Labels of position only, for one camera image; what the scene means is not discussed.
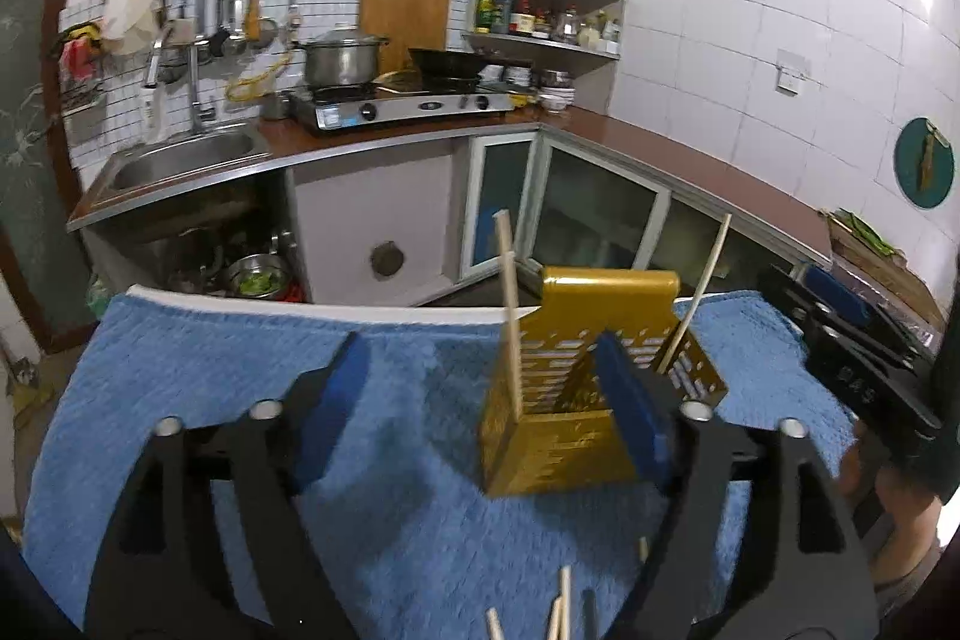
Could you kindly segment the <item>right hand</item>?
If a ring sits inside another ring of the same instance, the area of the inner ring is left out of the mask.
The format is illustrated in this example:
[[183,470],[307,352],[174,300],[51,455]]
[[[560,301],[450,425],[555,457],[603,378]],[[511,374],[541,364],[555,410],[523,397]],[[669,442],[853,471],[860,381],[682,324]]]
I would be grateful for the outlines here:
[[884,464],[872,479],[864,474],[862,447],[869,429],[862,420],[853,424],[854,443],[839,462],[838,491],[850,500],[872,484],[882,510],[892,519],[893,530],[887,541],[871,557],[871,576],[876,587],[910,576],[937,542],[942,502],[928,487],[913,482],[896,466]]

